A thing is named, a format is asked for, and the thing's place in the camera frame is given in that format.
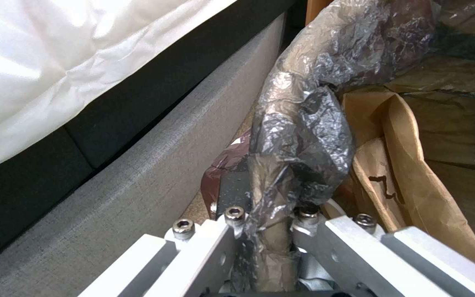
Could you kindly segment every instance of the floor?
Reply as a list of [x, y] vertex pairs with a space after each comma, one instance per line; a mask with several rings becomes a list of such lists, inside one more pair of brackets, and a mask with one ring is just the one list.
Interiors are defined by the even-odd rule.
[[[243, 123], [236, 131], [234, 137], [232, 137], [232, 141], [241, 136], [241, 134], [250, 129], [250, 127], [252, 126], [252, 117], [254, 115], [255, 106], [256, 105], [253, 105], [249, 113], [247, 113], [245, 120], [243, 120]], [[181, 217], [188, 218], [196, 222], [197, 224], [202, 224], [205, 220], [208, 220], [208, 211], [206, 210], [206, 206], [203, 201], [203, 196], [201, 195], [200, 191], [198, 191], [198, 193], [195, 195], [194, 199], [187, 207], [187, 209], [183, 212]]]

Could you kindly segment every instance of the hex socket screw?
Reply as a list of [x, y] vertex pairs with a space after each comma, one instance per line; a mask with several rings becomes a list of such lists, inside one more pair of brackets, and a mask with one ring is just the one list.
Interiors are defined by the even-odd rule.
[[298, 220], [308, 224], [316, 224], [318, 223], [318, 212], [318, 206], [307, 203], [299, 208]]
[[240, 206], [230, 206], [225, 210], [226, 224], [236, 227], [245, 223], [245, 210]]
[[173, 223], [172, 231], [174, 237], [177, 239], [189, 239], [195, 233], [195, 224], [192, 220], [179, 219]]
[[357, 214], [357, 216], [353, 220], [356, 222], [356, 224], [358, 224], [358, 226], [360, 226], [368, 233], [375, 233], [375, 229], [377, 228], [377, 222], [369, 214]]

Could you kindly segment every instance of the white bedsheet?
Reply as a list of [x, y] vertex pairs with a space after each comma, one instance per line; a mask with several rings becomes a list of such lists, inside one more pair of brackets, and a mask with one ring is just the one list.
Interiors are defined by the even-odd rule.
[[236, 0], [0, 0], [0, 163]]

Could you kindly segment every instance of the crumpled brown paper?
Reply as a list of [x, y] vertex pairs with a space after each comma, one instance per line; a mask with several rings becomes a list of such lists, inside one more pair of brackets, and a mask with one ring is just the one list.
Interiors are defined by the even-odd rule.
[[[353, 172], [362, 185], [354, 191], [359, 209], [366, 211], [369, 198], [374, 207], [369, 211], [376, 210], [388, 231], [411, 220], [475, 262], [475, 234], [425, 162], [417, 122], [404, 99], [392, 92], [353, 92], [344, 95], [343, 107], [357, 143]], [[386, 186], [372, 181], [374, 174], [385, 177]]]

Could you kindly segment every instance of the dark gray fabric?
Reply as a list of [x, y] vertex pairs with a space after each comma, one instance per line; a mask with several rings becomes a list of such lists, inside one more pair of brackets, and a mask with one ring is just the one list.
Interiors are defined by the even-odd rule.
[[283, 17], [0, 254], [0, 297], [78, 295], [141, 235], [164, 235], [228, 145], [279, 53]]

